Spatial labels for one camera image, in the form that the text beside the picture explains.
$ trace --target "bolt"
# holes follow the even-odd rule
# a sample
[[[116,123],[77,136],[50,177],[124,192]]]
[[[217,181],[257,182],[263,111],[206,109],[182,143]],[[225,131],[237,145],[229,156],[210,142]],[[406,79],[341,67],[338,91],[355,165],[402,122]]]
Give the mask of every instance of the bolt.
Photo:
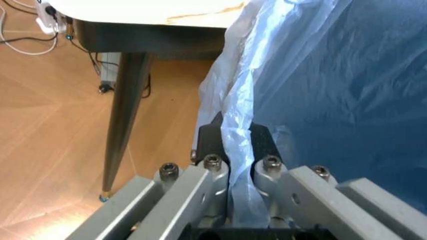
[[[329,176],[331,175],[329,173],[329,169],[327,169],[324,166],[320,166],[320,165],[315,165],[312,166],[311,169],[322,179],[324,179],[325,181],[329,180]]]
[[[196,162],[196,150],[195,149],[192,149],[191,150],[191,152],[190,152],[190,160],[193,162],[193,163],[195,163]]]
[[[203,167],[207,170],[217,172],[221,169],[222,159],[216,154],[208,154],[203,158]]]
[[[158,173],[162,181],[175,181],[178,178],[179,171],[178,165],[167,162],[159,168]]]
[[[264,170],[267,172],[278,172],[282,167],[282,160],[277,156],[267,155],[262,159]]]

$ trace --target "power strip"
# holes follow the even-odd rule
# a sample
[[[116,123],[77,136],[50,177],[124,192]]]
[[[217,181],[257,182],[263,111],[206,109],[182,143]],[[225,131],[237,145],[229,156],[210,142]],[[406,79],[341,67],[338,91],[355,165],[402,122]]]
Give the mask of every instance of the power strip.
[[[64,33],[66,31],[67,25],[65,24],[64,15],[60,12],[56,12],[58,18],[58,24],[48,15],[45,11],[46,7],[50,6],[48,0],[34,0],[35,9],[37,11],[38,17],[35,20],[40,27],[40,29],[45,34],[53,34],[54,32]]]

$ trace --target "table leg foot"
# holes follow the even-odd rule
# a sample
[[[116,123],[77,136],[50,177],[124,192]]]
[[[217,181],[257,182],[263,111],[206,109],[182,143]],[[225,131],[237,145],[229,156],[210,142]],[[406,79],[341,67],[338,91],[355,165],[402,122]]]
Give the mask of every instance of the table leg foot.
[[[111,192],[109,191],[102,191],[99,195],[99,200],[103,203],[105,203],[108,199],[110,199]]]
[[[150,53],[123,52],[117,73],[105,150],[102,193],[110,193],[125,153],[138,106],[150,73]]]

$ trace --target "electrical cable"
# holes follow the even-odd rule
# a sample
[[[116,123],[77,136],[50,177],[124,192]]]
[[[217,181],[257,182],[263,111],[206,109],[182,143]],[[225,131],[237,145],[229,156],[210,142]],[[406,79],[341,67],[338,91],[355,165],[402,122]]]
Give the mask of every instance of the electrical cable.
[[[32,36],[25,36],[25,37],[18,37],[18,38],[1,40],[0,44],[11,43],[11,42],[16,42],[16,41],[20,41],[20,40],[35,40],[35,41],[41,41],[41,42],[50,42],[50,41],[54,40],[56,37],[58,37],[58,33],[55,33],[55,35],[53,37],[48,38],[48,39],[42,39],[42,38],[37,38],[37,37],[32,37]]]
[[[25,3],[17,1],[17,0],[12,0],[12,2],[14,2],[14,3],[18,4],[18,5],[21,5],[23,7],[29,8],[29,9],[36,9],[35,6],[31,6],[31,5],[25,4]]]
[[[100,67],[98,66],[98,64],[97,63],[100,63],[100,64],[110,64],[110,65],[114,65],[114,66],[119,66],[117,63],[115,63],[115,62],[108,62],[108,61],[101,61],[101,60],[98,60],[98,53],[97,52],[95,52],[95,59],[94,59],[94,57],[92,56],[92,52],[90,52],[90,51],[88,51],[88,50],[86,50],[86,49],[84,49],[84,48],[82,48],[82,47],[80,47],[79,45],[77,45],[76,43],[74,43],[74,41],[73,41],[73,39],[71,38],[71,39],[69,39],[69,41],[71,42],[71,44],[74,46],[74,47],[76,47],[76,48],[78,48],[78,49],[80,49],[81,51],[83,51],[83,52],[85,52],[85,53],[87,53],[87,54],[89,54],[89,57],[90,57],[90,61],[92,62],[92,65],[93,65],[93,69],[95,70],[95,72],[96,72],[96,74],[99,76],[99,75],[101,75],[101,70],[100,70]],[[143,95],[141,98],[142,99],[146,99],[146,98],[148,98],[150,95],[151,95],[151,74],[148,74],[148,82],[147,82],[147,85],[144,87],[144,90],[143,91],[145,91],[145,90],[147,90],[148,91],[148,93],[146,94],[146,95]]]
[[[99,75],[101,75],[100,66],[98,66],[98,64],[95,62],[94,58],[92,57],[92,53],[91,53],[90,51],[88,51],[88,50],[84,49],[83,47],[81,47],[81,46],[79,46],[79,45],[75,44],[72,38],[70,38],[70,39],[68,39],[68,40],[69,40],[69,42],[70,42],[74,47],[76,47],[76,48],[80,49],[80,50],[81,50],[81,51],[83,51],[84,53],[89,54],[89,58],[90,58],[90,61],[92,62],[92,66],[93,66],[93,69],[95,70],[95,73],[96,73],[98,76],[99,76]]]
[[[92,61],[93,69],[95,69],[96,74],[98,74],[98,76],[100,76],[101,75],[100,66],[98,66],[97,62],[94,60],[94,57],[92,56],[92,53],[90,51],[87,52],[87,54],[89,54],[90,61]]]
[[[116,67],[119,67],[119,65],[118,65],[117,63],[115,63],[115,62],[108,62],[108,61],[101,61],[101,60],[98,60],[98,53],[97,53],[97,52],[95,52],[95,60],[96,60],[98,63],[100,63],[100,64],[110,64],[110,65],[114,65],[114,66],[116,66]]]
[[[20,11],[20,12],[23,12],[23,13],[26,13],[26,14],[35,15],[35,16],[37,16],[37,15],[38,15],[36,12],[27,11],[27,10],[24,10],[24,9],[17,8],[16,6],[13,6],[13,5],[12,5],[12,4],[10,4],[9,2],[7,2],[6,0],[3,0],[3,2],[4,2],[7,6],[9,6],[9,7],[13,8],[13,9],[15,9],[15,10],[18,10],[18,11]]]
[[[82,51],[83,51],[83,52],[85,52],[85,53],[89,53],[89,51],[88,51],[88,50],[86,50],[86,49],[84,49],[83,47],[80,47],[79,45],[75,44],[75,43],[74,43],[74,41],[73,41],[72,39],[70,39],[69,41],[71,42],[71,44],[72,44],[74,47],[76,47],[76,48],[78,48],[78,49],[82,50]]]
[[[43,55],[43,54],[47,54],[49,52],[51,52],[58,43],[58,32],[55,33],[55,36],[49,39],[42,39],[42,38],[36,38],[36,37],[19,37],[19,38],[14,38],[14,39],[5,39],[5,37],[3,36],[3,24],[4,21],[6,19],[6,10],[0,5],[0,10],[2,10],[2,14],[0,15],[0,44],[6,44],[9,48],[13,49],[15,52],[18,52],[20,54],[25,54],[25,55],[30,55],[30,56],[39,56],[39,55]],[[20,41],[20,40],[35,40],[35,41],[52,41],[53,40],[53,44],[52,46],[45,50],[45,51],[41,51],[41,52],[26,52],[20,49],[17,49],[16,47],[12,46],[11,44],[9,44],[9,42],[15,42],[15,41]]]

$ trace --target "white tabletop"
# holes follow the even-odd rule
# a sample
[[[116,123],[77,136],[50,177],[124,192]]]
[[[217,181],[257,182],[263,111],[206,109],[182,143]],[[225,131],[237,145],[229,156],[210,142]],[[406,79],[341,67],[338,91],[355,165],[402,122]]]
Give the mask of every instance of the white tabletop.
[[[228,28],[245,0],[49,0],[74,19],[123,24]]]

